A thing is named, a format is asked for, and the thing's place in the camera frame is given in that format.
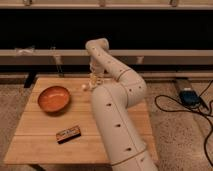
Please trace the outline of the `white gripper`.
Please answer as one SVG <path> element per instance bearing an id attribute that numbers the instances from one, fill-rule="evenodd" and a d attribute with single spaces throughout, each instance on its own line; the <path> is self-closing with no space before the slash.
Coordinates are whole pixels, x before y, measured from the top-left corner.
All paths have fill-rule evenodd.
<path id="1" fill-rule="evenodd" d="M 89 86 L 90 86 L 90 89 L 92 90 L 96 86 L 96 76 L 94 74 L 96 74 L 96 75 L 103 74 L 104 68 L 98 63 L 97 60 L 92 58 L 91 61 L 90 61 L 90 70 L 91 70 L 92 73 L 90 73 Z M 97 84 L 103 84 L 102 75 L 97 76 Z"/>

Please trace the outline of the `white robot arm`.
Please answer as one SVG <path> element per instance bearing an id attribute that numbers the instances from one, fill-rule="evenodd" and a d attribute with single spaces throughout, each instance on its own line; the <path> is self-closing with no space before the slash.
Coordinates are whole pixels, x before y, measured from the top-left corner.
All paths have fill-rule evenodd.
<path id="1" fill-rule="evenodd" d="M 127 111 L 144 99 L 146 83 L 108 49 L 105 38 L 86 43 L 89 55 L 115 79 L 98 85 L 91 95 L 92 113 L 111 167 L 113 171 L 158 171 Z"/>

